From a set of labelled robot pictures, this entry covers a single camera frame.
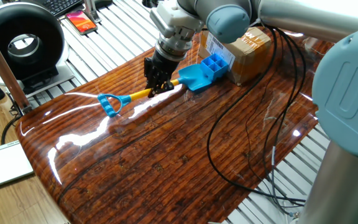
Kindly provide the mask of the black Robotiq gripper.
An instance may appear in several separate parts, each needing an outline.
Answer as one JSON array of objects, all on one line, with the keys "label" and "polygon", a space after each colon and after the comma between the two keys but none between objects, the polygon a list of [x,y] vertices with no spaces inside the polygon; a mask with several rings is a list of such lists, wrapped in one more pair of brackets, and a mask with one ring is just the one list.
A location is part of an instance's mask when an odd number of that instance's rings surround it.
[{"label": "black Robotiq gripper", "polygon": [[170,79],[178,64],[179,62],[165,58],[157,50],[154,51],[153,56],[144,58],[146,89],[150,89],[148,98],[174,89],[175,85]]}]

